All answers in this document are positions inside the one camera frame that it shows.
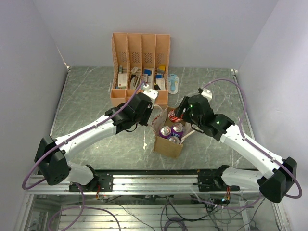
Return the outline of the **aluminium mounting rail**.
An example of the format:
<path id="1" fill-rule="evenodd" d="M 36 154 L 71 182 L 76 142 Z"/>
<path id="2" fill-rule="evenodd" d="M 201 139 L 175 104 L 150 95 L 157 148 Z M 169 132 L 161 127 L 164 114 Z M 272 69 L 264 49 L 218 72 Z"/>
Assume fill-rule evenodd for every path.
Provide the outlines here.
<path id="1" fill-rule="evenodd" d="M 98 170 L 98 185 L 83 187 L 85 195 L 150 195 L 213 192 L 259 193 L 259 171 L 223 166 L 192 170 Z"/>

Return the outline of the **purple fanta can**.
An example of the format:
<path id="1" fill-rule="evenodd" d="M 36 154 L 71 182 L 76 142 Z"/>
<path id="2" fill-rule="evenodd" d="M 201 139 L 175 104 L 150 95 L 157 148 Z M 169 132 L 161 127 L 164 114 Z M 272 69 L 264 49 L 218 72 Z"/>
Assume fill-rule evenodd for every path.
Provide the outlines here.
<path id="1" fill-rule="evenodd" d="M 172 135 L 172 130 L 169 126 L 162 126 L 159 130 L 159 137 L 169 139 Z"/>
<path id="2" fill-rule="evenodd" d="M 171 127 L 172 136 L 176 136 L 179 139 L 183 135 L 184 125 L 182 123 L 174 123 Z"/>
<path id="3" fill-rule="evenodd" d="M 180 139 L 177 136 L 170 136 L 168 140 L 173 142 L 174 144 L 180 144 Z"/>

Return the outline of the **blue packaged razor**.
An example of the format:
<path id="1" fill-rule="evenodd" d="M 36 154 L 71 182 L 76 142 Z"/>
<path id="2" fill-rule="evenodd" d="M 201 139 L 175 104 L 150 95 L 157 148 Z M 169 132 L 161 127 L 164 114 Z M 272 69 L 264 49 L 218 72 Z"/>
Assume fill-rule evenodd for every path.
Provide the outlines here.
<path id="1" fill-rule="evenodd" d="M 177 94 L 179 91 L 179 77 L 175 74 L 168 75 L 167 86 L 170 94 Z"/>

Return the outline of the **peach plastic file organizer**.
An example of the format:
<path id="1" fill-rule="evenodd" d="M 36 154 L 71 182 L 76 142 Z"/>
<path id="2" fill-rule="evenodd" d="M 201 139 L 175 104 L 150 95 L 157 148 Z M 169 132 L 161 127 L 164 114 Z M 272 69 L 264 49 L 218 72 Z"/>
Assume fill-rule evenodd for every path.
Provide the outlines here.
<path id="1" fill-rule="evenodd" d="M 131 98 L 141 81 L 156 85 L 157 78 L 165 80 L 166 90 L 158 88 L 155 103 L 168 107 L 167 76 L 169 68 L 171 36 L 169 34 L 114 32 L 111 39 L 114 77 L 110 93 L 111 104 L 117 106 Z M 119 66 L 127 73 L 126 89 L 117 87 Z"/>

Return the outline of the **patterned canvas tote bag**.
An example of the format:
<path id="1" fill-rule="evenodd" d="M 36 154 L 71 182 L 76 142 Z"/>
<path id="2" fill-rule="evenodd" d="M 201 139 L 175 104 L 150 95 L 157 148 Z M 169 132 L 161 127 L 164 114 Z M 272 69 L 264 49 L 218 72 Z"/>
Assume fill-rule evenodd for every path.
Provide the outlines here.
<path id="1" fill-rule="evenodd" d="M 162 109 L 161 113 L 157 115 L 156 118 L 152 121 L 151 127 L 155 133 L 154 151 L 159 154 L 177 158 L 182 150 L 184 140 L 193 134 L 194 130 L 192 129 L 191 124 L 181 121 L 180 123 L 184 125 L 184 130 L 183 135 L 180 138 L 180 144 L 174 144 L 168 139 L 159 137 L 159 130 L 162 126 L 169 126 L 171 128 L 174 124 L 168 118 L 168 113 L 172 109 L 174 108 L 168 107 L 164 110 Z"/>

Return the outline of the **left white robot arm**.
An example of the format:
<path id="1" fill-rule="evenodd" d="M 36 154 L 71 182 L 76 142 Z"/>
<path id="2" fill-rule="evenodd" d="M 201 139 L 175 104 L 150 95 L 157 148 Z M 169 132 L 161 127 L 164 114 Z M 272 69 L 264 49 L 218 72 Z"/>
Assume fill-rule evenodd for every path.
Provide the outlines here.
<path id="1" fill-rule="evenodd" d="M 35 163 L 49 185 L 67 180 L 78 183 L 87 191 L 99 184 L 99 176 L 90 165 L 72 162 L 78 154 L 94 143 L 122 131 L 132 132 L 138 125 L 147 126 L 158 93 L 154 90 L 139 92 L 126 103 L 113 107 L 94 122 L 56 139 L 43 138 Z"/>

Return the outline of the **small white card box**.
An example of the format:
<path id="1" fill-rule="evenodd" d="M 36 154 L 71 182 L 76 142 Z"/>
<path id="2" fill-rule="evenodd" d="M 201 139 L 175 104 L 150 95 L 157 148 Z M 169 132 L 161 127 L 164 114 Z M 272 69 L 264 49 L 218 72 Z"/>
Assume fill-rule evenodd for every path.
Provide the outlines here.
<path id="1" fill-rule="evenodd" d="M 163 78 L 157 78 L 155 83 L 160 90 L 166 90 L 165 80 Z"/>

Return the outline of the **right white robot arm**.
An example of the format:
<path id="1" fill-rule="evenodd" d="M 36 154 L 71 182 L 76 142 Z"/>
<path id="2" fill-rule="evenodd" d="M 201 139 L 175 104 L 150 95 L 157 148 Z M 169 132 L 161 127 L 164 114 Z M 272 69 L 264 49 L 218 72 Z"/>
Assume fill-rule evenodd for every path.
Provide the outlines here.
<path id="1" fill-rule="evenodd" d="M 259 189 L 274 203 L 279 203 L 296 180 L 297 162 L 282 158 L 264 149 L 259 143 L 241 133 L 240 127 L 224 114 L 215 114 L 206 97 L 201 94 L 184 97 L 174 110 L 175 117 L 215 140 L 231 147 L 254 167 L 255 171 L 226 167 L 212 178 L 212 185 L 221 191 L 227 186 Z"/>

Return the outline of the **white stationery box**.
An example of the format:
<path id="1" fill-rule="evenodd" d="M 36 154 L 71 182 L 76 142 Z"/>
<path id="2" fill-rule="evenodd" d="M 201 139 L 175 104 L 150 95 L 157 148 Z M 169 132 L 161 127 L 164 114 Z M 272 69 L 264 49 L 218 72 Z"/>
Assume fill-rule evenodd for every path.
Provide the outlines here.
<path id="1" fill-rule="evenodd" d="M 127 87 L 127 73 L 118 73 L 117 87 L 119 89 L 126 89 L 126 87 Z"/>

